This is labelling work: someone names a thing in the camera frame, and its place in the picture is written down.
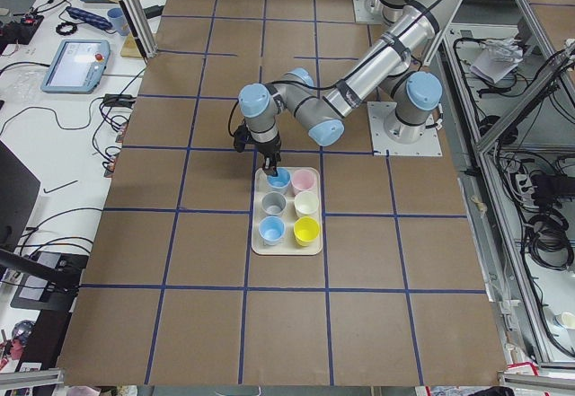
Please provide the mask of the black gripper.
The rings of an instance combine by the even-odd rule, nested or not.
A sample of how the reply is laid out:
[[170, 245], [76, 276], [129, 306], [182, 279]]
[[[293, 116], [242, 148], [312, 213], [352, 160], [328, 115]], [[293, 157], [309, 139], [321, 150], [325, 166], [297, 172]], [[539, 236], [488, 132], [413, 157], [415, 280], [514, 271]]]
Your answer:
[[274, 137], [268, 142], [256, 143], [257, 151], [263, 155], [262, 169], [268, 176], [278, 175], [278, 163], [281, 161], [281, 138]]

